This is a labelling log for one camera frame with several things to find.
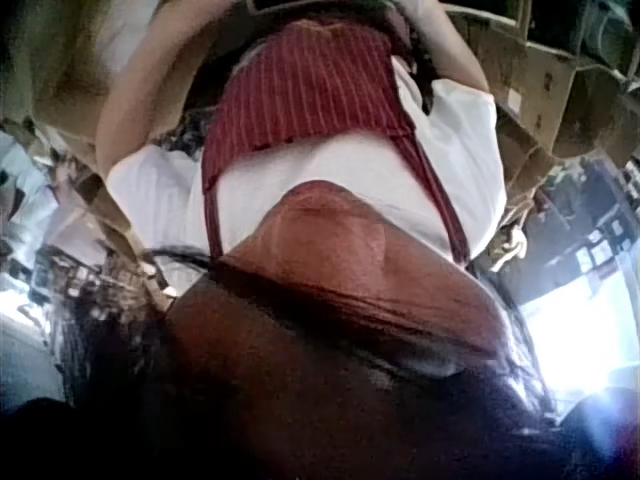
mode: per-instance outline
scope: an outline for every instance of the red apron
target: red apron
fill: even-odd
[[[222,254],[216,184],[234,161],[307,138],[366,130],[387,137],[396,146],[437,207],[454,261],[466,265],[466,235],[402,108],[392,54],[389,37],[368,26],[342,20],[324,25],[301,20],[269,38],[229,80],[202,161],[213,258]]]

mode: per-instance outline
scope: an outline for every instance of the hand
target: hand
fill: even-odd
[[[410,20],[429,14],[429,9],[442,8],[438,0],[393,0],[393,2],[398,10]]]

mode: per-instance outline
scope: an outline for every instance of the dark hair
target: dark hair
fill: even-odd
[[[204,256],[156,253],[205,270],[208,280],[267,312],[309,346],[344,353],[392,376],[398,421],[420,432],[417,444],[425,452],[408,477],[569,478],[563,476],[570,463],[565,438],[536,400],[541,380],[508,355],[496,358],[438,332],[390,327],[361,313],[362,304],[371,306],[366,299],[281,285]],[[215,465],[238,478],[270,478],[227,423],[225,404],[233,401],[234,387],[185,369],[163,314],[147,308],[147,321],[136,327],[136,341],[125,346],[117,371],[98,369],[89,382],[93,391],[78,405],[83,420],[74,424],[77,441],[90,437],[95,446],[86,455],[117,451],[129,469],[197,472]],[[117,335],[113,322],[105,330],[105,338]],[[456,373],[425,373],[420,360],[434,358],[453,362]],[[528,402],[512,383],[524,387]]]

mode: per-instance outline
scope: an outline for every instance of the light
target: light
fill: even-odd
[[[638,333],[624,277],[594,295],[586,277],[522,307],[542,376],[556,392],[593,393],[611,371],[640,363]]]
[[[26,293],[19,293],[15,290],[0,292],[0,313],[16,323],[36,328],[31,320],[18,311],[18,308],[29,303],[29,297]]]
[[[38,325],[32,320],[34,319],[43,328],[45,335],[48,336],[51,333],[51,323],[44,317],[42,308],[31,303],[26,293],[16,290],[0,292],[0,314],[16,323],[37,330]]]

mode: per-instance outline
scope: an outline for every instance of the woman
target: woman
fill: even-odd
[[[398,6],[441,77],[429,116],[396,29],[302,12],[243,56],[192,172],[144,145],[173,60],[231,0],[158,13],[97,158],[146,247],[207,273],[172,278],[135,381],[88,402],[105,445],[243,478],[561,475],[559,439],[517,394],[535,377],[461,268],[504,206],[493,98],[436,0]]]

